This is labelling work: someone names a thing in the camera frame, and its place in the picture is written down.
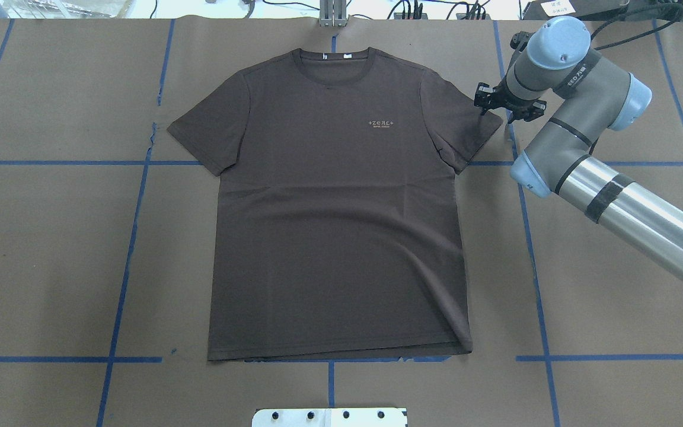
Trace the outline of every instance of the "shirt logo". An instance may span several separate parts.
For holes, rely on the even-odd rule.
[[[391,120],[371,120],[368,124],[371,125],[372,128],[390,128],[394,125],[394,122]]]

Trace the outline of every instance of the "neckline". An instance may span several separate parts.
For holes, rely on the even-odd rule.
[[[323,86],[343,86],[345,84],[352,84],[355,83],[356,81],[362,80],[366,75],[368,75],[368,71],[371,70],[372,65],[374,64],[374,60],[376,59],[376,49],[369,47],[368,49],[361,50],[360,52],[347,52],[347,53],[337,53],[337,52],[332,52],[332,53],[322,53],[322,52],[310,52],[302,49],[295,49],[292,51],[292,57],[293,57],[293,62],[296,65],[296,69],[306,77],[306,79],[317,83],[317,84],[323,84]],[[363,66],[363,69],[355,76],[352,76],[351,78],[347,78],[341,81],[330,81],[330,80],[325,80],[322,78],[318,78],[317,76],[312,75],[309,71],[307,71],[307,66],[304,65],[302,62],[302,59],[309,59],[309,60],[347,60],[347,59],[365,59],[365,65]]]

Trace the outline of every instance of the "shirt shoulder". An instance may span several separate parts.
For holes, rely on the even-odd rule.
[[[387,63],[387,65],[390,65],[392,67],[399,67],[403,70],[417,72],[419,75],[424,72],[434,72],[434,70],[431,70],[431,68],[428,68],[424,65],[412,62],[411,60],[398,58],[396,56],[393,56],[392,54],[383,52],[379,49],[376,49],[376,54],[379,56],[380,59],[382,59],[382,62],[385,62]]]
[[[292,52],[287,52],[282,55],[273,57],[268,60],[264,60],[250,67],[246,67],[242,70],[236,71],[237,75],[241,75],[244,78],[249,78],[252,75],[259,75],[265,72],[271,72],[277,69],[284,68],[286,65],[292,64]]]

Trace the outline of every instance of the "metal tube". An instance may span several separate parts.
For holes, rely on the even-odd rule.
[[[593,203],[601,203],[596,222],[683,281],[683,211],[636,182],[613,186],[618,176],[613,168],[590,157],[571,172],[559,194],[588,213]],[[611,193],[615,195],[602,197],[609,184],[616,187]]]

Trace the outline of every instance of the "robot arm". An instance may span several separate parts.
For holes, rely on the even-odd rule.
[[[539,97],[548,89],[565,101],[510,175],[539,197],[555,192],[683,281],[683,211],[591,156],[600,133],[641,116],[650,89],[591,49],[581,21],[555,17],[531,36],[499,86],[479,84],[475,102],[531,121],[543,114]]]

